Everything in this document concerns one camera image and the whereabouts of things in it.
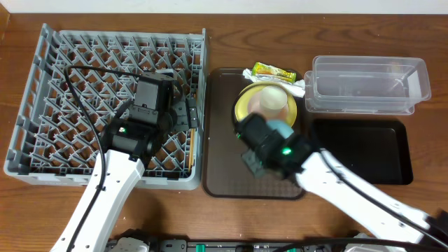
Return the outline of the light blue bowl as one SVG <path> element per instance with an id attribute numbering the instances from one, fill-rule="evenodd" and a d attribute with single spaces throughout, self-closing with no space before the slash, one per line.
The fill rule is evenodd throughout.
<path id="1" fill-rule="evenodd" d="M 278 133 L 280 133 L 280 135 L 284 139 L 287 139 L 290 135 L 294 133 L 294 130 L 291 128 L 291 126 L 289 126 L 282 120 L 268 120 L 267 125 L 272 130 L 276 130 Z"/>

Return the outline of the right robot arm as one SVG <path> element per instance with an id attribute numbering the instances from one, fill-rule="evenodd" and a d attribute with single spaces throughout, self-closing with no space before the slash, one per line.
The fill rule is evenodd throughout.
<path id="1" fill-rule="evenodd" d="M 382 245 L 390 251 L 446 251 L 447 229 L 426 212 L 410 207 L 349 171 L 328 151 L 301 135 L 277 131 L 239 133 L 249 167 L 270 169 L 318 195 L 373 234 L 373 238 L 321 240 L 322 244 Z"/>

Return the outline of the cream cup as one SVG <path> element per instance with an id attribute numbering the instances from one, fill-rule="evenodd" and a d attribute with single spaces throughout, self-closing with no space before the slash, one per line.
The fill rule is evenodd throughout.
<path id="1" fill-rule="evenodd" d="M 286 92 L 277 86 L 267 86 L 260 91 L 260 107 L 269 113 L 280 112 L 287 105 Z"/>

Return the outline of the wooden chopstick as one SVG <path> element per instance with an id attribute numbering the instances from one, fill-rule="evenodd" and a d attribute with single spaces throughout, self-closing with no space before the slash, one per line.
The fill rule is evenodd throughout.
<path id="1" fill-rule="evenodd" d="M 193 166 L 194 147 L 195 147 L 195 129 L 191 129 L 191 131 L 190 131 L 190 151 L 189 151 L 189 161 L 188 161 L 188 172 L 189 173 L 191 173 L 191 169 Z"/>

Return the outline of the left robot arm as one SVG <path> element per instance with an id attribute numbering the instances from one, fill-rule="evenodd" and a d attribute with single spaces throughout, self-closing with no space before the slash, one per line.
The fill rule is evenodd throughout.
<path id="1" fill-rule="evenodd" d="M 200 183 L 200 154 L 204 105 L 184 99 L 153 109 L 127 101 L 101 133 L 100 152 L 92 176 L 53 251 L 103 251 L 125 201 L 142 186 L 144 171 L 171 132 L 190 130 L 186 156 L 194 168 L 188 178 L 164 184 L 151 178 L 150 189 L 193 190 Z"/>

